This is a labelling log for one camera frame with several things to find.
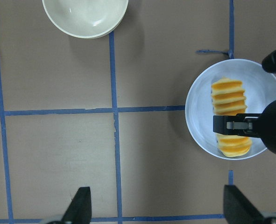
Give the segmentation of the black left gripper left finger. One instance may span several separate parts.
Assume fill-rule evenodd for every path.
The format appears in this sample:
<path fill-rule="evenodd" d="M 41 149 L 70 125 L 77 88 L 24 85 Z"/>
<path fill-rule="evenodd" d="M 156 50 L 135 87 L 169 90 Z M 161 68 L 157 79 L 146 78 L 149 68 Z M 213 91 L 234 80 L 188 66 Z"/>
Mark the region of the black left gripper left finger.
<path fill-rule="evenodd" d="M 62 217 L 63 224 L 89 224 L 92 218 L 90 187 L 80 187 Z"/>

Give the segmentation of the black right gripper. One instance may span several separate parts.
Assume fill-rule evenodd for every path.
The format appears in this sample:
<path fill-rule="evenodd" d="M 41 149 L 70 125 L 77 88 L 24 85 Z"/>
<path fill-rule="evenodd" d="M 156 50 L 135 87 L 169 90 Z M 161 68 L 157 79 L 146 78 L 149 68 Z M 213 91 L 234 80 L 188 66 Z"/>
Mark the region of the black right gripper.
<path fill-rule="evenodd" d="M 263 59 L 262 68 L 268 73 L 276 74 L 276 50 Z M 213 132 L 230 136 L 259 137 L 254 129 L 254 123 L 259 116 L 258 113 L 238 113 L 234 116 L 214 115 Z M 262 125 L 262 141 L 271 152 L 276 154 L 276 100 L 265 108 L 261 118 L 265 121 Z"/>

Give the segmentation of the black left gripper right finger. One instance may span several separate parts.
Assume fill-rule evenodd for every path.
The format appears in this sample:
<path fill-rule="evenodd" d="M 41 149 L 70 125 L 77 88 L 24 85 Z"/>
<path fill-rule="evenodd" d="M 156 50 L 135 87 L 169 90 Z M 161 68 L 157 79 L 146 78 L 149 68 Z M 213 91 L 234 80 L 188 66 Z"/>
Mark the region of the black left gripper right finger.
<path fill-rule="evenodd" d="M 235 185 L 224 186 L 223 214 L 228 224 L 269 223 Z"/>

